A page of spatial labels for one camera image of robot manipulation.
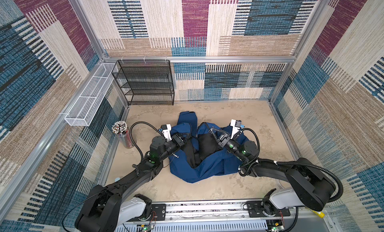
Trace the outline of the blue zip jacket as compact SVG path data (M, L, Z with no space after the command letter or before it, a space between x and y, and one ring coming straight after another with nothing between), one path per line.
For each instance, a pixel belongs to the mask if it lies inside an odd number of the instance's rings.
M203 122L198 125L194 112L179 114L177 125L171 134L186 133L187 143L176 152L177 158L170 159L170 171L187 183L196 183L212 176L224 176L238 172L242 162L226 148L220 148L209 129L220 129L214 123Z

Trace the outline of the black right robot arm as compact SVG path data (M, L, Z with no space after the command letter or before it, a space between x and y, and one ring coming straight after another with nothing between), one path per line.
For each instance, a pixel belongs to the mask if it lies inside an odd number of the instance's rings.
M237 138L246 131L241 128L234 135L211 127L210 134L220 148L225 148L242 163L238 173L242 177L268 177L290 184L286 189L272 189L260 203L267 217L288 207L307 207L320 212L327 203L339 200L344 187L341 180L331 171L312 164L306 158L295 161L276 161L260 158L260 142L246 141L239 144Z

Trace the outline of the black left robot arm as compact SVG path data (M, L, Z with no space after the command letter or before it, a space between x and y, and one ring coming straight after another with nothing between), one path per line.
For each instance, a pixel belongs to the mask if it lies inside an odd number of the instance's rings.
M163 161L175 155L188 139L196 135L196 128L166 135L163 125L156 132L147 155L143 155L134 170L122 179L105 187L97 185L87 198L75 208L81 210L75 221L75 228L81 232L113 232L118 226L121 205L142 185L153 180L163 169Z

